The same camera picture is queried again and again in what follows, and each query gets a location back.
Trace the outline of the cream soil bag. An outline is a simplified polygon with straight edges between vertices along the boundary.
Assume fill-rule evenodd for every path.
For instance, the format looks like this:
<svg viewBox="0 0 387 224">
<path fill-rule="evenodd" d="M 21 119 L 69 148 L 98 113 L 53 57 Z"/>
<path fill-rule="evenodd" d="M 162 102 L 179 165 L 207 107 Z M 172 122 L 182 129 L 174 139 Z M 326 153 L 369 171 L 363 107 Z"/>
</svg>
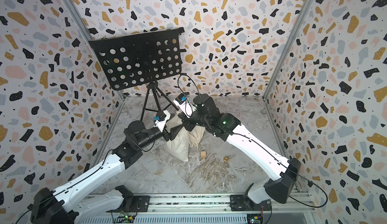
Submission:
<svg viewBox="0 0 387 224">
<path fill-rule="evenodd" d="M 199 149 L 204 131 L 205 128 L 201 126 L 195 126 L 192 131 L 187 131 L 182 127 L 174 140 L 168 140 L 164 143 L 164 149 L 180 161 L 188 162 L 189 148 Z"/>
</svg>

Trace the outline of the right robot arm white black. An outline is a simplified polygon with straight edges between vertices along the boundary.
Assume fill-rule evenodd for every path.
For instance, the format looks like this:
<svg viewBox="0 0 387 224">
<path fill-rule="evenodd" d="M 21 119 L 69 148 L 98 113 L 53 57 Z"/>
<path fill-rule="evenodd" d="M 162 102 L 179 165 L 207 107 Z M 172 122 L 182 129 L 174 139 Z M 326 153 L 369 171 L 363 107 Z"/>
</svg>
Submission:
<svg viewBox="0 0 387 224">
<path fill-rule="evenodd" d="M 251 184 L 246 191 L 247 199 L 255 204 L 266 200 L 287 202 L 300 171 L 298 159 L 288 159 L 269 148 L 234 115 L 221 113 L 207 94 L 201 94 L 189 103 L 182 93 L 174 104 L 181 109 L 179 118 L 188 131 L 196 126 L 204 127 L 213 136 L 241 150 L 268 175 L 267 180 Z"/>
</svg>

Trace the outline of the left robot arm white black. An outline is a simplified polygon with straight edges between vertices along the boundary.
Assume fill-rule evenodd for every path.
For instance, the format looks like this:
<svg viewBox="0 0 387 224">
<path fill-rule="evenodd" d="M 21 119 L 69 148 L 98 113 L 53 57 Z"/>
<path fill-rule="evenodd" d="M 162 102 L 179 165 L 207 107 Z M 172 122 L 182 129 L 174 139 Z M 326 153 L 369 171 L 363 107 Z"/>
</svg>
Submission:
<svg viewBox="0 0 387 224">
<path fill-rule="evenodd" d="M 30 221 L 33 224 L 80 224 L 98 214 L 136 207 L 134 195 L 125 186 L 100 197 L 85 197 L 111 177 L 132 166 L 144 153 L 145 147 L 163 138 L 173 140 L 182 124 L 167 130 L 164 123 L 146 129 L 142 121 L 134 121 L 124 130 L 125 140 L 108 153 L 104 160 L 76 179 L 54 190 L 44 188 L 34 199 Z"/>
</svg>

